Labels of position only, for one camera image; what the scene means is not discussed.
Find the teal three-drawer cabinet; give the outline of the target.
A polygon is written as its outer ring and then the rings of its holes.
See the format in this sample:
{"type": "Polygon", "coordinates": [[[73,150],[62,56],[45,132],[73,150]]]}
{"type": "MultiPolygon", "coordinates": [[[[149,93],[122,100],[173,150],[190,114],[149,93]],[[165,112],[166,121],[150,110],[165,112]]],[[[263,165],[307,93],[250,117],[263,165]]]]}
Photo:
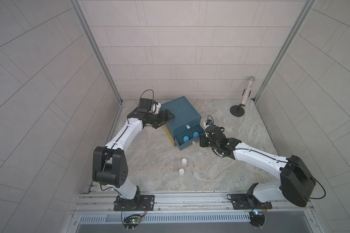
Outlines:
{"type": "Polygon", "coordinates": [[[196,144],[205,130],[200,125],[201,115],[192,106],[186,97],[180,97],[161,105],[161,109],[168,109],[175,118],[165,124],[166,132],[173,140],[174,146],[183,150],[196,144]],[[193,137],[193,133],[198,132],[199,136],[193,137]],[[183,137],[188,136],[189,141],[184,142],[183,137]]]}

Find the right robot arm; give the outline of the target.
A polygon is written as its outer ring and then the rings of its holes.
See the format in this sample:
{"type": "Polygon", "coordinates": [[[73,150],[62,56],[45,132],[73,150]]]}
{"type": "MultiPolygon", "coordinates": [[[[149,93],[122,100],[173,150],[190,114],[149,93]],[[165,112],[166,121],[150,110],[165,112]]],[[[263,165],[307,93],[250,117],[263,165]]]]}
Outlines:
{"type": "Polygon", "coordinates": [[[282,157],[258,150],[236,138],[227,138],[224,128],[216,125],[205,126],[205,134],[200,139],[200,146],[209,147],[221,157],[229,157],[254,165],[278,179],[277,182],[253,184],[247,196],[250,202],[287,200],[292,204],[305,207],[317,184],[301,158],[292,155],[282,157]]]}

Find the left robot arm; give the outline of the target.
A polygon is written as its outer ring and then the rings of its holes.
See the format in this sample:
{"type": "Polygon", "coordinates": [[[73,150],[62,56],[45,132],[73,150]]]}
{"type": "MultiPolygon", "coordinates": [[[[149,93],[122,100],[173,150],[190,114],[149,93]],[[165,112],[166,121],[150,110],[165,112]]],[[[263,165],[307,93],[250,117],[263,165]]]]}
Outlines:
{"type": "Polygon", "coordinates": [[[175,118],[168,109],[155,112],[140,112],[135,109],[127,116],[123,128],[105,146],[96,147],[93,152],[92,180],[100,186],[106,185],[118,193],[125,205],[137,207],[141,204],[138,186],[127,178],[128,164],[125,151],[129,148],[137,134],[145,127],[155,129],[175,118]]]}

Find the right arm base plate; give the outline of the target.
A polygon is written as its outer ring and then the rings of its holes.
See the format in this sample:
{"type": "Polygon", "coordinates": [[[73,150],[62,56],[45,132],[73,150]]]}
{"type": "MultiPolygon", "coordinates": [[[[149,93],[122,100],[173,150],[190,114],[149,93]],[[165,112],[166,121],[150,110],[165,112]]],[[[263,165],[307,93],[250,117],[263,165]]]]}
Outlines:
{"type": "Polygon", "coordinates": [[[270,210],[271,202],[262,203],[253,195],[248,194],[227,194],[227,199],[232,203],[234,210],[270,210]]]}

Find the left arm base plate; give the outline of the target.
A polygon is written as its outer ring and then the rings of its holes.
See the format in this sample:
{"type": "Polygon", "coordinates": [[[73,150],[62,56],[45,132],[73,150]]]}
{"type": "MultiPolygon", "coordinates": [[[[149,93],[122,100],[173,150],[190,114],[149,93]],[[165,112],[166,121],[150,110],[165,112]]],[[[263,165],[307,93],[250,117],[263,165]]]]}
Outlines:
{"type": "Polygon", "coordinates": [[[155,203],[155,195],[141,195],[138,199],[132,200],[116,198],[114,202],[114,211],[153,211],[155,203]]]}

